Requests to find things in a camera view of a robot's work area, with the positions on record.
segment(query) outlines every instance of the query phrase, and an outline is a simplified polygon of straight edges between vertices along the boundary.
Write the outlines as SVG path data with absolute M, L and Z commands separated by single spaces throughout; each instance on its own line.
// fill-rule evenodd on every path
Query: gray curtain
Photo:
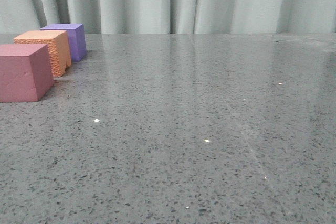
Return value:
M 87 33 L 333 33 L 336 0 L 0 0 L 0 33 L 84 23 Z

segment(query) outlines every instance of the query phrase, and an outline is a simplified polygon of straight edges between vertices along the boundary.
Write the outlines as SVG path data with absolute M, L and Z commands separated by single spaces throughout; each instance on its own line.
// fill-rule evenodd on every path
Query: orange sponge cube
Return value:
M 68 35 L 65 30 L 27 31 L 14 38 L 16 44 L 48 44 L 52 75 L 61 77 L 71 66 Z

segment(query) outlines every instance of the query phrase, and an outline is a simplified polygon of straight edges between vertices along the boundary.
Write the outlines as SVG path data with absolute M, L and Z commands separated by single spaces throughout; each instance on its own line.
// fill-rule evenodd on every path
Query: pink foam cube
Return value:
M 36 102 L 54 84 L 47 44 L 0 45 L 0 102 Z

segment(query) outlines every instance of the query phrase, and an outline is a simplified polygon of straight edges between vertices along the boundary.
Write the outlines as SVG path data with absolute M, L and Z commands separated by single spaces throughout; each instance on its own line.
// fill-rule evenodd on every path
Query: table surface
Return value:
M 0 223 L 336 223 L 336 34 L 86 40 L 0 103 Z

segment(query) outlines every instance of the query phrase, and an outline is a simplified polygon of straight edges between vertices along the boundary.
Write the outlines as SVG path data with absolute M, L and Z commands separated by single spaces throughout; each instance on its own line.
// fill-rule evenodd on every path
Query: cube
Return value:
M 48 44 L 52 74 L 61 77 L 71 66 L 68 35 L 66 31 L 27 31 L 14 38 L 16 44 Z
M 41 30 L 66 30 L 73 62 L 82 60 L 86 55 L 84 24 L 50 24 L 42 27 Z
M 54 84 L 47 44 L 0 45 L 0 102 L 36 102 Z

